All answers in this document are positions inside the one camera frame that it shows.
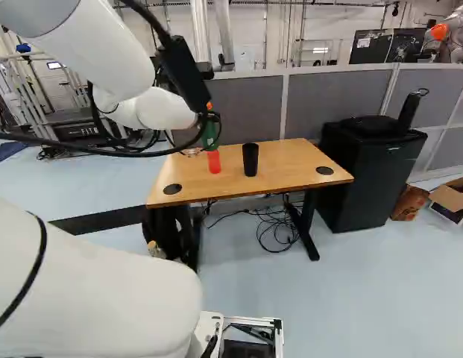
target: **metal frame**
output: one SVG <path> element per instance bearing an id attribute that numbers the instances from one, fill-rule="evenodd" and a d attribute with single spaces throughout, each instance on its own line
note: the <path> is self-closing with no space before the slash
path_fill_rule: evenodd
<path id="1" fill-rule="evenodd" d="M 283 358 L 284 357 L 284 325 L 283 320 L 280 318 L 251 318 L 251 317 L 239 317 L 231 316 L 224 317 L 224 331 L 229 328 L 234 327 L 242 332 L 250 334 L 251 336 L 262 340 L 268 345 L 274 347 L 274 357 Z M 255 334 L 261 330 L 272 330 L 272 340 L 263 338 L 259 334 Z"/>

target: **wooden table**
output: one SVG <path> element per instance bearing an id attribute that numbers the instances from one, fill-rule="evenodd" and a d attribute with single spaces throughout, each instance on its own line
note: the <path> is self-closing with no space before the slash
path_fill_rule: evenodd
<path id="1" fill-rule="evenodd" d="M 146 207 L 152 213 L 158 213 L 161 222 L 166 215 L 161 210 L 168 210 L 169 214 L 181 217 L 186 222 L 190 203 L 306 190 L 301 215 L 290 203 L 286 203 L 285 206 L 303 240 L 309 258 L 318 260 L 319 254 L 309 235 L 317 193 L 314 189 L 349 183 L 353 181 L 352 175 L 305 139 L 282 139 L 258 144 L 258 174 L 252 178 L 244 174 L 242 145 L 219 147 L 221 158 L 219 174 L 211 174 L 208 171 L 205 153 L 197 157 L 187 157 L 179 153 L 168 156 L 148 196 Z M 167 187 L 180 190 L 175 194 L 167 195 L 164 192 Z M 201 220 L 195 218 L 194 226 L 200 223 Z M 192 235 L 196 236 L 197 231 L 190 232 L 190 236 Z M 193 240 L 195 242 L 190 245 L 196 248 L 199 246 L 199 240 L 196 237 Z"/>

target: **black mat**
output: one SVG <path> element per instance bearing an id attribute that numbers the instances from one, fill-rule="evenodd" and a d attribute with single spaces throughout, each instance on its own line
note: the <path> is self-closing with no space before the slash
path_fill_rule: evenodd
<path id="1" fill-rule="evenodd" d="M 126 207 L 102 213 L 76 216 L 49 222 L 72 235 L 84 235 L 96 231 L 140 224 L 145 213 L 145 205 Z"/>

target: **black cable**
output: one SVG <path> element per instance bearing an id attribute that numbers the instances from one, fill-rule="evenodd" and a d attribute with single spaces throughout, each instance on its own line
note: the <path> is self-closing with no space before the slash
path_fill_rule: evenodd
<path id="1" fill-rule="evenodd" d="M 38 217 L 36 217 L 36 219 L 40 227 L 39 250 L 37 252 L 34 264 L 32 265 L 32 268 L 29 271 L 29 275 L 26 278 L 24 284 L 22 285 L 22 288 L 20 289 L 19 293 L 10 302 L 9 306 L 2 313 L 2 315 L 0 315 L 0 327 L 13 315 L 17 307 L 19 307 L 19 305 L 21 304 L 22 300 L 24 300 L 24 297 L 28 294 L 44 260 L 45 248 L 47 247 L 47 229 L 45 228 L 45 224 L 42 221 L 42 219 Z"/>
<path id="2" fill-rule="evenodd" d="M 120 0 L 125 5 L 127 5 L 130 9 L 135 11 L 136 13 L 140 14 L 143 19 L 150 24 L 150 26 L 157 32 L 158 39 L 162 43 L 163 46 L 167 46 L 171 43 L 171 36 L 167 30 L 160 24 L 160 21 L 155 17 L 155 15 L 146 8 L 143 4 L 135 0 Z"/>
<path id="3" fill-rule="evenodd" d="M 229 218 L 230 216 L 234 216 L 236 214 L 240 214 L 240 213 L 249 213 L 249 210 L 239 210 L 239 211 L 236 211 L 234 213 L 231 213 L 231 214 L 227 214 L 225 216 L 222 216 L 221 218 L 219 218 L 218 220 L 216 220 L 215 222 L 213 222 L 210 226 L 207 226 L 207 229 L 211 229 L 213 226 L 215 226 L 216 224 L 218 224 L 221 220 L 225 219 L 225 218 Z"/>
<path id="4" fill-rule="evenodd" d="M 51 147 L 65 148 L 65 149 L 70 149 L 72 151 L 82 151 L 83 153 L 105 155 L 108 157 L 151 158 L 151 157 L 161 157 L 163 155 L 177 153 L 179 151 L 182 151 L 183 149 L 188 148 L 189 146 L 195 144 L 198 140 L 200 140 L 201 136 L 204 133 L 204 130 L 205 130 L 205 125 L 202 124 L 198 134 L 193 139 L 189 140 L 188 142 L 182 145 L 179 145 L 175 148 L 172 148 L 172 149 L 165 149 L 163 151 L 152 151 L 149 153 L 126 153 L 126 152 L 120 152 L 120 151 L 105 151 L 105 150 L 96 149 L 96 148 L 83 147 L 82 145 L 76 145 L 72 143 L 61 143 L 55 140 L 37 138 L 35 136 L 25 136 L 21 134 L 8 134 L 8 133 L 1 133 L 1 132 L 0 132 L 0 139 L 16 140 L 17 142 L 26 142 L 26 143 L 33 143 L 33 144 L 45 144 L 45 145 L 50 145 Z"/>
<path id="5" fill-rule="evenodd" d="M 229 218 L 229 217 L 234 216 L 236 214 L 240 214 L 240 213 L 245 213 L 245 214 L 248 214 L 248 215 L 254 215 L 254 216 L 259 217 L 261 222 L 258 224 L 258 226 L 256 228 L 256 240 L 259 243 L 259 245 L 261 246 L 261 248 L 263 250 L 267 251 L 267 252 L 270 252 L 272 254 L 278 254 L 280 252 L 287 251 L 297 241 L 299 241 L 299 238 L 300 238 L 299 233 L 298 233 L 296 227 L 294 226 L 293 221 L 291 220 L 291 216 L 284 209 L 275 210 L 275 211 L 270 211 L 270 208 L 267 208 L 267 209 L 264 209 L 264 210 L 254 210 L 254 211 L 239 210 L 239 211 L 236 211 L 234 213 L 230 213 L 230 214 L 222 216 L 221 218 L 217 219 L 215 222 L 213 222 L 207 228 L 211 229 L 212 227 L 217 225 L 221 220 L 223 220 L 225 218 Z M 264 230 L 262 230 L 263 226 L 266 225 L 266 224 L 268 226 Z M 287 237 L 286 242 L 281 241 L 281 239 L 279 239 L 278 230 L 280 228 L 288 229 L 288 230 L 291 231 L 290 235 Z M 274 250 L 274 249 L 268 248 L 264 244 L 264 237 L 269 232 L 273 233 L 274 240 L 278 244 L 283 245 L 284 246 L 283 248 Z"/>
<path id="6" fill-rule="evenodd" d="M 116 110 L 118 110 L 119 105 L 120 105 L 120 103 L 117 103 L 117 105 L 115 106 L 115 108 L 113 108 L 110 112 L 104 112 L 103 110 L 100 110 L 100 109 L 98 109 L 98 108 L 97 108 L 97 110 L 98 110 L 100 113 L 102 113 L 102 114 L 112 114 L 112 113 L 114 113 Z"/>
<path id="7" fill-rule="evenodd" d="M 212 146 L 214 146 L 218 142 L 219 137 L 221 136 L 222 129 L 223 129 L 223 124 L 221 123 L 221 117 L 217 113 L 214 113 L 214 112 L 210 112 L 210 114 L 213 114 L 214 117 L 217 118 L 216 121 L 219 124 L 218 133 L 216 134 L 216 138 L 209 145 L 207 145 L 206 147 L 200 149 L 200 152 L 206 151 L 209 148 L 211 148 Z M 170 138 L 170 136 L 168 135 L 168 133 L 166 131 L 163 131 L 163 132 L 165 133 L 166 140 L 168 140 L 168 142 L 171 144 L 171 146 L 175 148 L 176 145 L 174 144 L 173 139 Z"/>

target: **light blue floor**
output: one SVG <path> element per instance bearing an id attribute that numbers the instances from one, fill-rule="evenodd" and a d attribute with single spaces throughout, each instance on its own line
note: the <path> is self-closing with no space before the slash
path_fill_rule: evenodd
<path id="1" fill-rule="evenodd" d="M 0 195 L 46 220 L 143 204 L 163 162 L 43 163 L 36 153 L 0 163 Z M 205 309 L 281 318 L 288 358 L 463 357 L 463 227 L 421 210 L 414 222 L 332 235 L 316 216 L 321 261 L 311 263 L 300 243 L 284 254 L 263 251 L 256 224 L 241 214 L 204 231 Z M 139 225 L 79 237 L 147 254 Z"/>

